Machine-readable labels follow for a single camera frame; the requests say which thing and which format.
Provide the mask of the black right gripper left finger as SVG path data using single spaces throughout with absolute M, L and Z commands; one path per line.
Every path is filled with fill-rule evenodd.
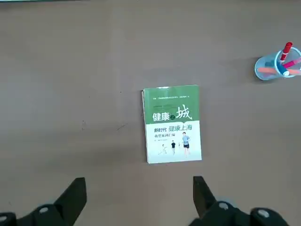
M 17 218 L 13 212 L 2 212 L 2 226 L 72 226 L 87 203 L 85 178 L 75 178 L 54 203 L 44 204 Z

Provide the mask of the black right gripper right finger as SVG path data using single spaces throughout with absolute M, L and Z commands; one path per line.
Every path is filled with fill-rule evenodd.
M 258 207 L 247 214 L 227 201 L 218 201 L 202 176 L 193 177 L 193 201 L 199 215 L 190 226 L 289 226 L 276 211 Z

